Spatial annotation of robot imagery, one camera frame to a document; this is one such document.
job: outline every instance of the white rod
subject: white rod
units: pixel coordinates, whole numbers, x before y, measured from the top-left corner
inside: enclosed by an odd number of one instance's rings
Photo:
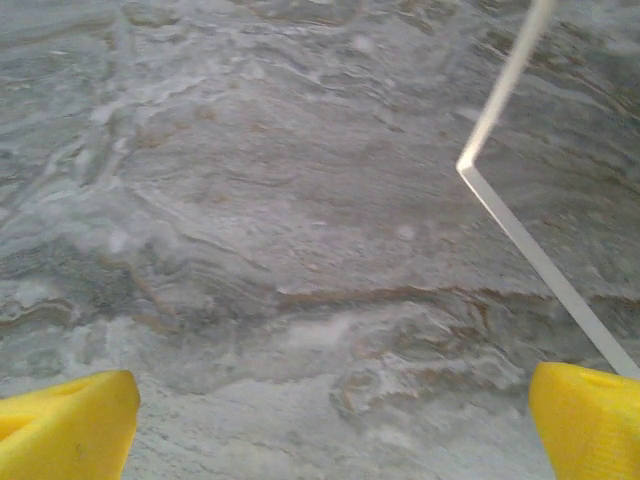
[[[555,0],[534,0],[505,67],[458,159],[456,169],[611,367],[619,375],[640,380],[640,368],[475,167],[478,153],[500,117],[536,43],[546,29],[555,4]]]

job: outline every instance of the rock texture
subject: rock texture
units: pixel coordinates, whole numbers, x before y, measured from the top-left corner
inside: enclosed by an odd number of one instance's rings
[[[4,0],[0,393],[133,370],[127,478],[551,478],[532,370],[607,366],[454,169],[527,7]],[[640,359],[638,25],[561,2],[479,162]]]

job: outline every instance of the brown stain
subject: brown stain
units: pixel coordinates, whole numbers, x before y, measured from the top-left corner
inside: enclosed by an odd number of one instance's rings
[[[25,309],[13,320],[0,322],[0,329],[17,327],[28,322],[46,320],[64,328],[71,327],[74,305],[65,299],[45,300]]]
[[[176,311],[170,305],[167,305],[162,300],[160,300],[151,286],[140,276],[136,268],[129,262],[124,260],[114,260],[106,255],[100,255],[98,257],[98,262],[105,267],[122,269],[128,272],[131,276],[131,279],[133,280],[133,283],[138,287],[138,289],[140,289],[141,292],[143,292],[147,296],[147,298],[155,305],[155,307],[160,312],[178,319],[178,314],[176,313]]]

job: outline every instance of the yellow object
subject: yellow object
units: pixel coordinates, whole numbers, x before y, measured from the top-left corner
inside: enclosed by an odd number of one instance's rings
[[[529,406],[558,480],[640,480],[640,382],[541,363]]]
[[[136,430],[131,372],[0,400],[0,480],[117,480]]]

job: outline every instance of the gray rock surface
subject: gray rock surface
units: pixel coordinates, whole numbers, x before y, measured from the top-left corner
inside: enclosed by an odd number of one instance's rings
[[[552,478],[607,365],[454,169],[527,5],[4,0],[0,393],[132,370],[127,479]],[[560,2],[479,160],[636,359],[639,25]]]

